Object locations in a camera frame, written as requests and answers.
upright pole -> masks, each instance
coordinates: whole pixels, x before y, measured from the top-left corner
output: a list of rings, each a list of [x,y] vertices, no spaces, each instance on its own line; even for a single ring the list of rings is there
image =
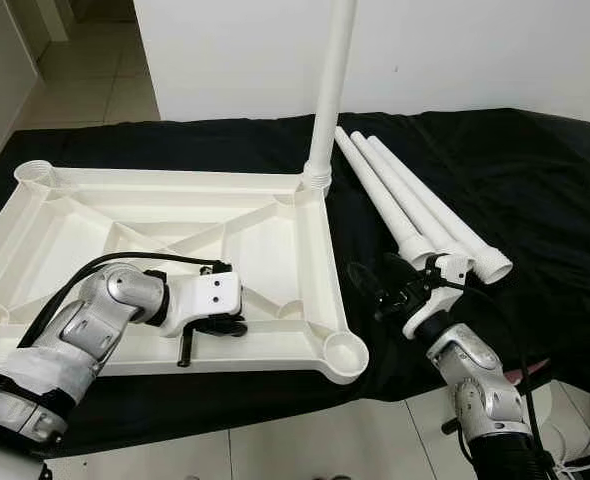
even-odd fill
[[[302,181],[309,188],[327,190],[331,184],[331,152],[339,114],[357,0],[333,0],[331,28],[322,72],[317,113]]]

white plastic pipe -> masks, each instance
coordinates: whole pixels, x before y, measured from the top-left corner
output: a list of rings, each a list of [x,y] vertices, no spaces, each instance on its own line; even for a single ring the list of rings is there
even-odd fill
[[[342,127],[335,128],[335,140],[397,242],[400,256],[415,269],[422,270],[426,258],[435,252],[433,245],[406,217]]]
[[[333,0],[331,27],[322,71],[317,113],[308,161],[304,165],[302,181],[310,188],[327,189],[331,184],[331,152],[337,125],[340,100],[357,0]]]
[[[424,203],[440,223],[460,241],[474,258],[473,271],[486,284],[504,278],[513,268],[513,263],[497,248],[488,245],[461,218],[457,216],[430,188],[415,176],[399,158],[377,137],[368,137],[373,148],[388,162],[406,185]]]
[[[413,191],[408,188],[402,178],[384,160],[379,153],[368,143],[360,132],[353,132],[351,140],[362,153],[371,168],[377,173],[379,179],[386,185],[390,194],[404,210],[408,218],[412,220],[419,232],[424,235],[437,249],[437,253],[454,253],[468,259],[469,269],[473,266],[470,253],[455,240],[448,231],[439,223],[433,214],[419,200]]]

black cable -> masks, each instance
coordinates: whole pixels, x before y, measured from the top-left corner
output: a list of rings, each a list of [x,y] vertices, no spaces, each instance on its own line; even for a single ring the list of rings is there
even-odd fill
[[[449,282],[447,280],[442,280],[442,285],[450,288],[455,288],[457,290],[462,290],[463,292],[470,292],[478,297],[484,299],[493,309],[499,314],[501,319],[504,321],[504,324],[509,331],[509,334],[512,337],[512,341],[517,349],[517,355],[519,358],[519,365],[520,371],[522,372],[522,381],[524,382],[524,396],[526,397],[526,409],[528,410],[528,418],[530,421],[531,432],[533,433],[533,441],[535,442],[535,449],[541,457],[541,461],[546,463],[545,469],[547,475],[555,480],[557,479],[557,475],[555,475],[553,471],[552,465],[548,465],[548,458],[550,454],[546,452],[544,445],[542,444],[542,437],[539,431],[539,426],[537,425],[537,418],[535,413],[535,402],[533,401],[533,393],[532,393],[532,386],[531,386],[531,376],[530,372],[528,371],[528,362],[526,360],[526,353],[524,351],[524,344],[523,339],[520,335],[518,335],[513,322],[509,318],[509,316],[495,303],[495,300],[491,298],[486,293],[482,292],[481,290],[477,290],[476,288],[468,287],[466,285],[460,285],[459,283]]]
[[[471,457],[471,454],[468,453],[468,450],[466,450],[466,444],[464,443],[464,432],[462,431],[462,426],[459,424],[459,422],[457,423],[457,441],[459,442],[459,449],[462,451],[462,455],[464,455],[464,458],[468,460],[468,463],[473,465],[473,457]]]
[[[116,260],[119,258],[151,258],[156,260],[168,260],[173,262],[190,263],[194,265],[223,265],[223,262],[221,260],[204,260],[201,258],[183,257],[181,255],[171,255],[166,253],[117,252],[97,257],[94,260],[88,262],[83,267],[81,267],[71,277],[71,279],[62,288],[60,288],[50,298],[48,302],[46,302],[46,305],[42,307],[35,319],[29,325],[22,339],[17,344],[17,348],[30,347],[31,345],[33,345],[33,343],[35,343],[35,340],[37,340],[37,338],[42,334],[44,329],[48,326],[51,319],[57,312],[57,309],[60,307],[66,296],[70,293],[70,291],[77,283],[79,283],[81,280],[88,277],[89,275],[92,275],[93,273],[100,270],[102,267],[105,266],[104,264],[106,262],[110,260]]]

tiled floor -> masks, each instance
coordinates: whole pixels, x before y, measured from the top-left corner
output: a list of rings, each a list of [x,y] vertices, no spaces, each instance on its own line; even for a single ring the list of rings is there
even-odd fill
[[[79,25],[39,61],[46,88],[20,128],[75,128],[159,120],[135,24]]]
[[[566,391],[572,390],[569,396]],[[552,404],[541,426],[553,456],[577,456],[590,440],[590,395],[552,382],[538,404]],[[404,402],[360,400],[308,415],[230,431],[49,462],[66,480],[473,480],[456,436],[445,389]]]
[[[22,128],[159,120],[135,25],[81,26],[70,44],[49,47],[40,69],[46,91]],[[552,413],[542,435],[560,458],[561,431],[570,459],[590,438],[590,395],[557,382],[550,392]],[[338,474],[354,480],[472,479],[457,439],[440,431],[452,416],[441,389],[404,402],[362,400],[230,431],[49,463],[55,478],[65,480],[311,480]]]

black cloth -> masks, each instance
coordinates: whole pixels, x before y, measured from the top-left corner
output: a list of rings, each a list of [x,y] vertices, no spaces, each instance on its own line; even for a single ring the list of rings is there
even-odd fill
[[[28,160],[55,166],[298,173],[312,116],[280,120],[121,124],[16,132],[0,155],[0,209]],[[500,109],[416,116],[343,114],[350,133],[377,135],[486,241],[514,262],[491,295],[521,327],[530,361],[590,391],[590,124]],[[419,345],[371,320],[346,276],[377,268],[395,243],[336,148],[327,197],[335,262],[351,329],[368,370],[348,386],[316,372],[100,378],[74,411],[59,455],[240,426],[369,397],[399,400],[441,384]],[[465,295],[453,309],[517,366],[495,311]]]

